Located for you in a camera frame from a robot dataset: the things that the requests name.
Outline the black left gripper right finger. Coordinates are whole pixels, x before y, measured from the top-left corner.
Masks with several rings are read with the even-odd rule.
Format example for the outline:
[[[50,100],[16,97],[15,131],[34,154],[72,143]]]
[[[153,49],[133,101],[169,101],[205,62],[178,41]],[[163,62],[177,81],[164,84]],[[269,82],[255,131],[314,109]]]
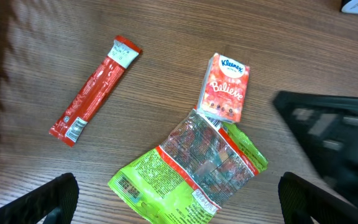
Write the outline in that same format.
[[[278,196],[285,224],[358,224],[358,209],[292,172],[281,176]]]

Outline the red tissue pack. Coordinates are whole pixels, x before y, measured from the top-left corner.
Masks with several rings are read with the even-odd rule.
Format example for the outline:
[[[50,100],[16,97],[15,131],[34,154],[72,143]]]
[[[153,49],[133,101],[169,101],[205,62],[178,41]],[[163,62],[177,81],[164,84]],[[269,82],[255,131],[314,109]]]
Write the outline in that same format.
[[[241,121],[250,67],[215,53],[208,62],[196,110],[227,123]]]

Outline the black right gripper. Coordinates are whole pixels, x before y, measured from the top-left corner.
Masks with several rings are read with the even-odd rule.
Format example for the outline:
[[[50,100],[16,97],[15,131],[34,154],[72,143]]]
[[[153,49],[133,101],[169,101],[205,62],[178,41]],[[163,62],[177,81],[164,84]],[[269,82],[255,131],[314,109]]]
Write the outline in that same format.
[[[279,91],[273,105],[318,175],[358,208],[358,97]]]

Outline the green candy bag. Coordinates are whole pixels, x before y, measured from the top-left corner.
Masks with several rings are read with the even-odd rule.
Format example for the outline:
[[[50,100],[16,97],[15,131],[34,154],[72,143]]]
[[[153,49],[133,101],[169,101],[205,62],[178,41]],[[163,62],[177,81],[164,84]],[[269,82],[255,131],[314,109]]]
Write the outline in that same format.
[[[192,109],[166,140],[108,182],[150,223],[208,223],[268,161],[235,124]]]

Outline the red snack bar wrapper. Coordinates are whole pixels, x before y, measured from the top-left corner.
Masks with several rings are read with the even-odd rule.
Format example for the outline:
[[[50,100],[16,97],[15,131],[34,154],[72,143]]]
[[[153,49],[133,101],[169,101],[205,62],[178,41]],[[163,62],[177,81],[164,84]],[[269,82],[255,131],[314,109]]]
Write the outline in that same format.
[[[118,35],[98,68],[88,78],[68,108],[49,129],[49,134],[70,147],[77,142],[84,127],[106,101],[129,65],[142,49]]]

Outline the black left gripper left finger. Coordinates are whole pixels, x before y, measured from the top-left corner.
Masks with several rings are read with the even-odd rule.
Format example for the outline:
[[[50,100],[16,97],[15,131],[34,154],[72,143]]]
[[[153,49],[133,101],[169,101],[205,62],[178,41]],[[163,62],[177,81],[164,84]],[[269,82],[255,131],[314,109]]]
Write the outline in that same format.
[[[72,173],[62,174],[39,188],[0,208],[0,224],[66,223],[70,224],[79,197],[79,187]]]

